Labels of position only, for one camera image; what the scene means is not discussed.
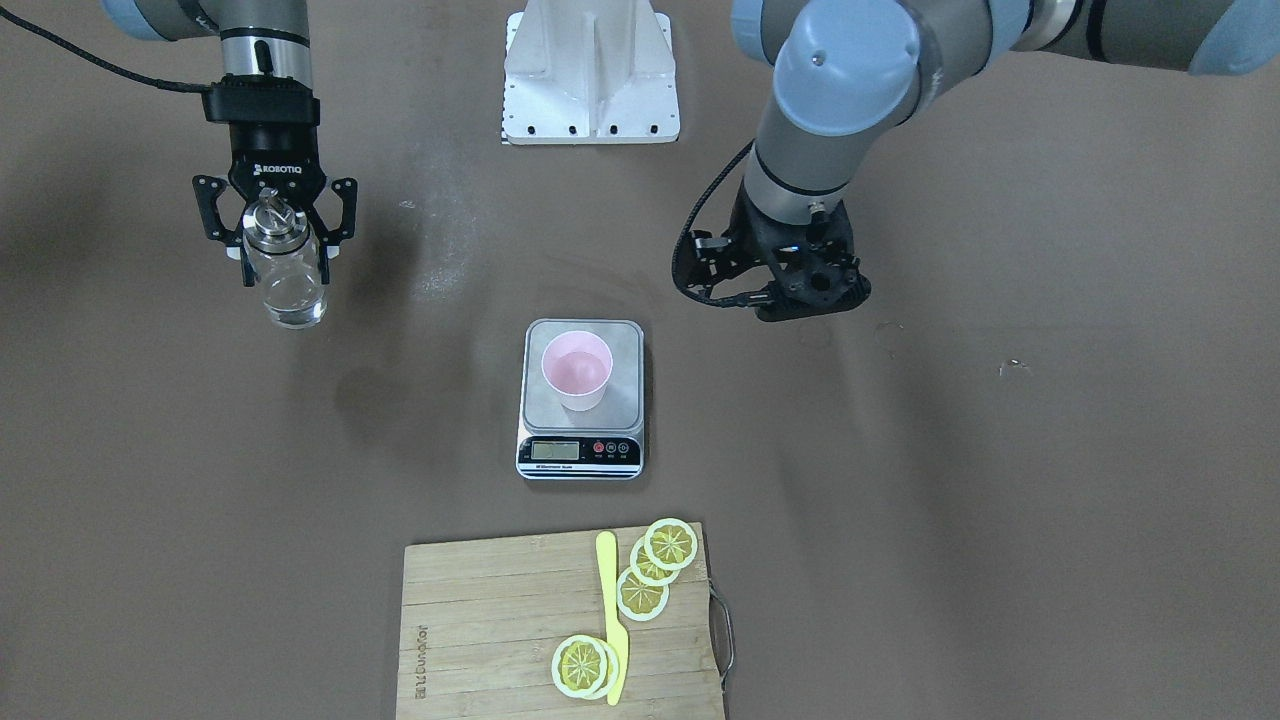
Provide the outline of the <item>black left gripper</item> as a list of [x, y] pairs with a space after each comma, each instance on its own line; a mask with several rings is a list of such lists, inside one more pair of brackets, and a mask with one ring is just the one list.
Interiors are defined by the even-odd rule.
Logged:
[[842, 201], [818, 220], [790, 225], [777, 222], [737, 192], [730, 225], [728, 278], [756, 266], [772, 274], [758, 306], [763, 322], [783, 322], [859, 307], [872, 292], [854, 254], [852, 227]]

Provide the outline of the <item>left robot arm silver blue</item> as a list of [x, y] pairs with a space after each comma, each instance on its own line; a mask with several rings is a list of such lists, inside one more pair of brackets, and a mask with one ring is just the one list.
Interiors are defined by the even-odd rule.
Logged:
[[870, 295], [844, 196], [886, 131], [1009, 51], [1192, 76], [1277, 55], [1275, 1], [736, 1], [736, 44], [772, 91], [721, 236], [685, 228], [672, 275], [690, 299], [783, 322]]

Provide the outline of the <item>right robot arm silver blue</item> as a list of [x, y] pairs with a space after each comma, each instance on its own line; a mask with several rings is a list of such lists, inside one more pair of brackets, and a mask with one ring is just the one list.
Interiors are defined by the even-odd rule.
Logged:
[[104, 1], [104, 12], [127, 35], [179, 41], [215, 36], [224, 76], [201, 92], [206, 120], [225, 124], [230, 169], [192, 179], [205, 234], [224, 243], [255, 283], [242, 258], [244, 232], [221, 223], [218, 199], [233, 188], [246, 202], [273, 188], [306, 215], [319, 246], [317, 272], [330, 281], [329, 261], [355, 233], [358, 184], [329, 181], [320, 167], [320, 105], [314, 96], [308, 13], [303, 1]]

